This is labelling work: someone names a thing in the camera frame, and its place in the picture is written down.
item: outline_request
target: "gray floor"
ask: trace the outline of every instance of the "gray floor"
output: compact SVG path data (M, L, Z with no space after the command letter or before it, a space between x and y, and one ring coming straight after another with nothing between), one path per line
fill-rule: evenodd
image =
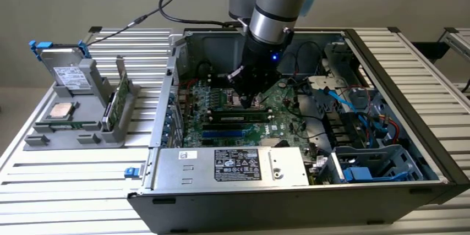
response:
M0 155L46 94L46 88L0 88Z

